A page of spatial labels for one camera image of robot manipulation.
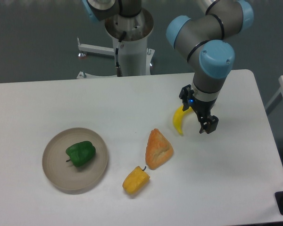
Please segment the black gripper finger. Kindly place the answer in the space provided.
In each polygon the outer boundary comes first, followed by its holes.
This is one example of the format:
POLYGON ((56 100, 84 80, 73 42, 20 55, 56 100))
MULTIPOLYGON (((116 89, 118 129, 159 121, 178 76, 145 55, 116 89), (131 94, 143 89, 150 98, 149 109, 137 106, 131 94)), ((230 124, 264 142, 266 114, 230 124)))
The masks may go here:
POLYGON ((191 85, 184 86, 179 94, 179 98, 182 100, 183 111, 187 111, 192 107, 194 90, 191 88, 191 85))
POLYGON ((216 130, 219 119, 215 115, 206 115, 205 117, 201 116, 199 122, 201 126, 199 133, 202 134, 206 132, 210 134, 216 130))

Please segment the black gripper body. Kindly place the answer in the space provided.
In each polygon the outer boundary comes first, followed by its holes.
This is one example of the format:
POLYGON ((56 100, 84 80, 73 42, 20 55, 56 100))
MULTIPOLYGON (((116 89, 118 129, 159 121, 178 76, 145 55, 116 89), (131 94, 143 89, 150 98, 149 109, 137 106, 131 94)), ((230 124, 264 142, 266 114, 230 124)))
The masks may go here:
POLYGON ((194 96, 194 92, 188 95, 189 105, 197 115, 199 122, 218 121, 218 118, 211 115, 211 109, 216 102, 216 98, 212 101, 201 101, 194 96))

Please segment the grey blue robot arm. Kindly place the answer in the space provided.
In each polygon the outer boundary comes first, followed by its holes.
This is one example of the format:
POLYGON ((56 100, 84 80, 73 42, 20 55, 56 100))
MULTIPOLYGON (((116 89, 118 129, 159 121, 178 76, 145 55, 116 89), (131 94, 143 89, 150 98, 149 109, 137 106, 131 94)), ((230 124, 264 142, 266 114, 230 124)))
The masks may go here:
MULTIPOLYGON (((88 17, 104 21, 112 38, 112 54, 118 77, 145 75, 147 39, 154 27, 149 11, 139 0, 85 0, 88 17)), ((200 0, 204 16, 192 20, 178 16, 166 29, 173 49, 194 70, 192 83, 181 89, 183 110, 192 109, 201 133, 216 130, 218 118, 211 114, 220 90, 232 70, 235 52, 224 40, 252 26, 254 12, 244 0, 200 0)))

